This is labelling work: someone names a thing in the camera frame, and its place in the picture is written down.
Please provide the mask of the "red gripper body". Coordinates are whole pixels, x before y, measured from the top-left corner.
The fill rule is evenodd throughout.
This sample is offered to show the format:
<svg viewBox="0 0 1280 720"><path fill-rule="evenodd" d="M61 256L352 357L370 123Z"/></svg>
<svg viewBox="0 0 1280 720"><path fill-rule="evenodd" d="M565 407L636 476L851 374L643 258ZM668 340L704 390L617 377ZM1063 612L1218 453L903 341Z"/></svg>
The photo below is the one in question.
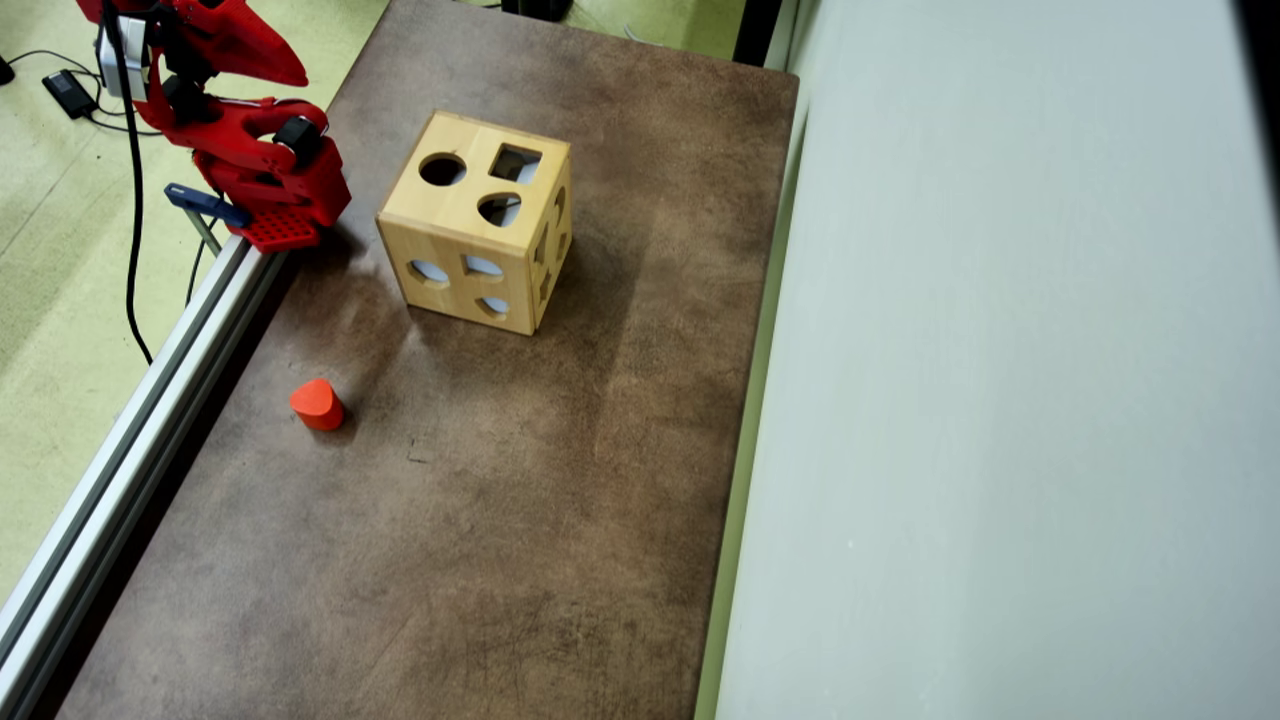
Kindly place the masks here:
<svg viewBox="0 0 1280 720"><path fill-rule="evenodd" d="M189 42L189 24L173 1L78 1L86 19L97 26L93 41L100 76L105 81L146 81L154 58L164 53L170 72L209 81L214 72Z"/></svg>

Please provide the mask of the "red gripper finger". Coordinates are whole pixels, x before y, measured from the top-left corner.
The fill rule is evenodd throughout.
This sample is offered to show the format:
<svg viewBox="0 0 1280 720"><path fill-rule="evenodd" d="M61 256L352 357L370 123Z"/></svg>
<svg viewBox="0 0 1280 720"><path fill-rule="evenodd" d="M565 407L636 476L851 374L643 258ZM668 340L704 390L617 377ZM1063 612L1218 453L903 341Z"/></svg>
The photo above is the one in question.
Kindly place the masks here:
<svg viewBox="0 0 1280 720"><path fill-rule="evenodd" d="M216 73L292 87L308 83L291 45L247 1L192 1L189 42Z"/></svg>

